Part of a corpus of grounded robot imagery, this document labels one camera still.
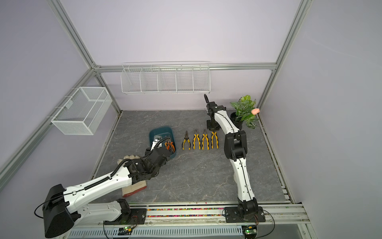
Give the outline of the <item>green artificial plant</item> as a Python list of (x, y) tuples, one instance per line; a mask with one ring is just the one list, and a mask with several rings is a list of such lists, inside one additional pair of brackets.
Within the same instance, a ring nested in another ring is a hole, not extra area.
[(230, 105), (235, 109), (237, 117), (241, 119), (248, 128), (256, 128), (258, 119), (256, 115), (251, 114), (251, 111), (255, 109), (256, 100), (253, 100), (250, 95), (245, 95), (236, 102), (230, 102)]

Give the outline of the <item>yellow black combination pliers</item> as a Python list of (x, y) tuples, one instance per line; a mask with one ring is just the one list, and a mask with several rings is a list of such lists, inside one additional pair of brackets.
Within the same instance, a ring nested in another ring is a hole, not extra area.
[(209, 134), (206, 129), (203, 130), (203, 137), (202, 137), (202, 150), (209, 150), (210, 149), (210, 142), (209, 142)]

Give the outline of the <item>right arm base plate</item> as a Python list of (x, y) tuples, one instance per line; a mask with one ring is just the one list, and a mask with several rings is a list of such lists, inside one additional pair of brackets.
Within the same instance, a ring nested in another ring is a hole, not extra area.
[(241, 211), (238, 207), (225, 207), (222, 211), (227, 223), (263, 223), (266, 221), (265, 213), (262, 207), (257, 211)]

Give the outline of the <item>beige work glove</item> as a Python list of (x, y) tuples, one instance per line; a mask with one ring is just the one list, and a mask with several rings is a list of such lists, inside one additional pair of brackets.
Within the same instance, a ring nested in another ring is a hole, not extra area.
[[(123, 159), (139, 159), (138, 155), (126, 155)], [(147, 188), (146, 181), (140, 181), (133, 185), (122, 188), (122, 197), (127, 198)]]

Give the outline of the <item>black plant pot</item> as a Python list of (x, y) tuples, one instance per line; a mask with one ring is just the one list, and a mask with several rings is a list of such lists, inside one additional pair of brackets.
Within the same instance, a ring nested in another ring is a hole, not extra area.
[(233, 124), (239, 130), (242, 130), (242, 128), (243, 128), (243, 121), (237, 117), (236, 112), (232, 112), (229, 117), (230, 117), (231, 121), (233, 122)]

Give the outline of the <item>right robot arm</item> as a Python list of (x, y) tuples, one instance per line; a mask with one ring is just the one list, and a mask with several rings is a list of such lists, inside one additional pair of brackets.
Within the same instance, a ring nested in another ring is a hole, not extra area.
[(205, 97), (210, 131), (222, 129), (224, 132), (224, 154), (230, 160), (237, 184), (238, 213), (244, 220), (250, 220), (259, 212), (259, 206), (250, 184), (247, 171), (246, 154), (248, 152), (246, 132), (240, 130), (230, 119), (226, 107), (217, 105)]

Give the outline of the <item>large yellow combination pliers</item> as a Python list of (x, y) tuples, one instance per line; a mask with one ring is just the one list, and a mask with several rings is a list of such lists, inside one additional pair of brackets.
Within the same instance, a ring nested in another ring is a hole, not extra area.
[(197, 129), (195, 129), (194, 131), (193, 149), (201, 150), (201, 139), (200, 139), (199, 131)]

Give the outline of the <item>pink tulip flower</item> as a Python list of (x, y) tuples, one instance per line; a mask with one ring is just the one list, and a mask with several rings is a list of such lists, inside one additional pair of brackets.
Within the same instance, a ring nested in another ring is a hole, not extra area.
[(260, 109), (259, 108), (255, 108), (251, 111), (251, 114), (252, 115), (257, 115), (258, 113), (260, 113)]

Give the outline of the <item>orange needle nose pliers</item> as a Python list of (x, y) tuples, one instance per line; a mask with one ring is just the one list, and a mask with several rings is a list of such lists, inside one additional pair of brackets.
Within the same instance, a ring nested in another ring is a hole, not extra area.
[(166, 139), (166, 141), (165, 141), (165, 147), (166, 147), (166, 149), (169, 150), (171, 153), (175, 153), (175, 151), (176, 151), (174, 142), (171, 141), (170, 138), (167, 138), (167, 139)]

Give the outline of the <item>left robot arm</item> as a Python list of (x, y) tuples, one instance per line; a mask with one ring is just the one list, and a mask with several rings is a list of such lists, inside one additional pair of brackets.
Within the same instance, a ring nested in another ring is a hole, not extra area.
[(53, 186), (41, 205), (45, 237), (58, 237), (84, 222), (137, 225), (141, 217), (133, 214), (124, 199), (95, 204), (94, 209), (89, 203), (117, 189), (156, 177), (172, 154), (165, 147), (154, 147), (142, 158), (123, 159), (114, 171), (94, 180), (67, 188), (62, 184)]

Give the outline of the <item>teal plastic storage box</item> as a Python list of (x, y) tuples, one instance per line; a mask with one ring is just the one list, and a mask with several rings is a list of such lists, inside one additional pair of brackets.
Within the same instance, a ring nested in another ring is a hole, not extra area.
[[(151, 150), (158, 143), (158, 141), (160, 141), (166, 137), (169, 137), (171, 139), (171, 141), (174, 142), (175, 149), (177, 151), (173, 131), (169, 126), (163, 126), (163, 127), (155, 128), (149, 132), (149, 150)], [(161, 145), (159, 145), (159, 147), (165, 147), (165, 141), (162, 142)], [(175, 153), (171, 153), (170, 159), (175, 158), (176, 151), (175, 151)]]

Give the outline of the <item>yellow needle nose pliers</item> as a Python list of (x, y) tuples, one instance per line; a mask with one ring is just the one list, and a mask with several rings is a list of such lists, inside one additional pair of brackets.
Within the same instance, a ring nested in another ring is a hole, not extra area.
[(185, 131), (184, 140), (182, 143), (182, 150), (185, 149), (191, 150), (191, 141), (187, 130)]

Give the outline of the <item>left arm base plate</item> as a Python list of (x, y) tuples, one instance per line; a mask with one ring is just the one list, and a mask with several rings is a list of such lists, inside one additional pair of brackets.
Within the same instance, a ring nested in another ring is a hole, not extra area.
[(105, 225), (143, 225), (145, 223), (147, 209), (130, 209), (129, 213), (122, 213), (114, 221), (105, 221)]

